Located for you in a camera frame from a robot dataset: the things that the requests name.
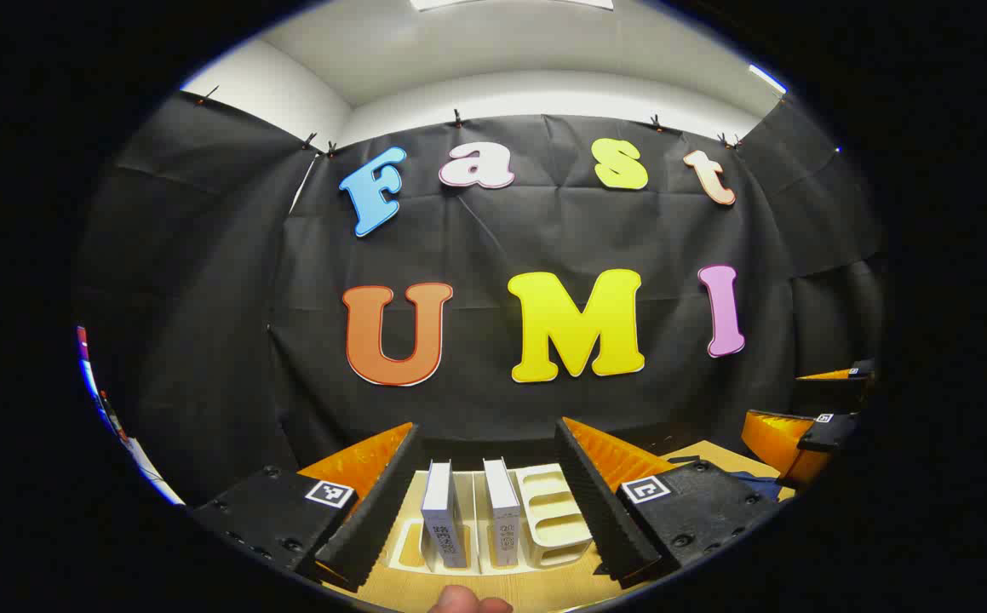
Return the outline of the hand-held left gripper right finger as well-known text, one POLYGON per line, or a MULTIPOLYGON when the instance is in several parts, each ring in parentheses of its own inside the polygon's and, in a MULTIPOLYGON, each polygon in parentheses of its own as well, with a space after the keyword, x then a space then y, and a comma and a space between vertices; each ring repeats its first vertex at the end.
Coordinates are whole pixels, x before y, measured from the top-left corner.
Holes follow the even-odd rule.
POLYGON ((600 559, 625 587, 713 558, 780 508, 708 459, 676 466, 568 416, 554 442, 600 559))

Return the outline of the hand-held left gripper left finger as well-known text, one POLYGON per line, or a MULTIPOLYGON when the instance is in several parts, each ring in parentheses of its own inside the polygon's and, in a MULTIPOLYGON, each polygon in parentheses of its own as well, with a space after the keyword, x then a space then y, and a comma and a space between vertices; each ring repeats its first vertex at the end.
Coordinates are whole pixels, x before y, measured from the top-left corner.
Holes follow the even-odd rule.
POLYGON ((424 458, 400 424, 299 471, 264 466, 191 512, 222 540, 310 581, 360 589, 424 458))

